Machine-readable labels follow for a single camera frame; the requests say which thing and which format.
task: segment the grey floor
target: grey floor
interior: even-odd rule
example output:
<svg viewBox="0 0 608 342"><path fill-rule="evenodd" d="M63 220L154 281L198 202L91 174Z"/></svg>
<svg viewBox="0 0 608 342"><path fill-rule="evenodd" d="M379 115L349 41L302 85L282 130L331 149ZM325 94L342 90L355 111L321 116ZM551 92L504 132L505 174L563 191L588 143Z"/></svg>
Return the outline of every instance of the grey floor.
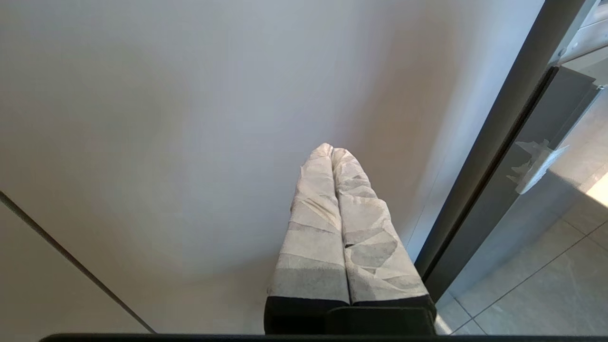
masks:
<svg viewBox="0 0 608 342"><path fill-rule="evenodd" d="M561 215L533 218L522 231L551 224L474 284L457 279L439 300L438 333L608 335L608 209L580 196Z"/></svg>

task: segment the door frame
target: door frame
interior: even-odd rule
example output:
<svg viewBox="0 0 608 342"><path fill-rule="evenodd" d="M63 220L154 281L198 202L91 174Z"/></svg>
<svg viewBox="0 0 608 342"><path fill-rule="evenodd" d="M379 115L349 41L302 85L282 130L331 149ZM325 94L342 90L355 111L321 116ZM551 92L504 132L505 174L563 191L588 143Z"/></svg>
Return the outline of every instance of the door frame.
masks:
<svg viewBox="0 0 608 342"><path fill-rule="evenodd" d="M434 301L518 198L515 183L494 176L529 159L529 155L510 149L514 142L549 138L548 147L556 148L586 108L577 113L562 111L556 117L546 111L539 114L537 105L558 74L559 69L552 66L564 54L595 2L546 0L543 4L416 259L416 269ZM595 96L585 98L590 103ZM535 123L529 122L533 112ZM555 125L538 131L538 125L549 118Z"/></svg>

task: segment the floor tile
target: floor tile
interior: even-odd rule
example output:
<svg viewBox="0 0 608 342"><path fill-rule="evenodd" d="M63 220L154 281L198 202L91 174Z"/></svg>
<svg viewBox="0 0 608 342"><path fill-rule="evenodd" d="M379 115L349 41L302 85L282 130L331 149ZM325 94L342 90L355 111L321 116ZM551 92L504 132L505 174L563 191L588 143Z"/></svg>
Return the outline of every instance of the floor tile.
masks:
<svg viewBox="0 0 608 342"><path fill-rule="evenodd" d="M475 321L488 334L608 335L608 251L588 237Z"/></svg>
<svg viewBox="0 0 608 342"><path fill-rule="evenodd" d="M475 320L470 320L464 326L461 326L458 330L452 333L452 335L485 335L482 328L480 328Z"/></svg>
<svg viewBox="0 0 608 342"><path fill-rule="evenodd" d="M439 335L449 335L471 319L449 293L444 294L437 303L435 330Z"/></svg>
<svg viewBox="0 0 608 342"><path fill-rule="evenodd" d="M535 242L457 296L458 301L468 313L476 316L583 237L568 223L558 220Z"/></svg>
<svg viewBox="0 0 608 342"><path fill-rule="evenodd" d="M603 224L598 229L594 230L593 233L589 234L589 237L599 243L600 246L608 250L608 223Z"/></svg>
<svg viewBox="0 0 608 342"><path fill-rule="evenodd" d="M589 234L608 221L608 209L588 196L581 196L562 218L584 234Z"/></svg>

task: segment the tiled floor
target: tiled floor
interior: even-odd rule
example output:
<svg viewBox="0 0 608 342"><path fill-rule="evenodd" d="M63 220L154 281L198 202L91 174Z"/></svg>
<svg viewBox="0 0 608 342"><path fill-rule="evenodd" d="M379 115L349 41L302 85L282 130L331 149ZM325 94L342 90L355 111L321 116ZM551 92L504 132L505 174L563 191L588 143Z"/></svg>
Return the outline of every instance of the tiled floor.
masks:
<svg viewBox="0 0 608 342"><path fill-rule="evenodd" d="M438 333L608 335L608 209L580 198L467 290L437 303Z"/></svg>

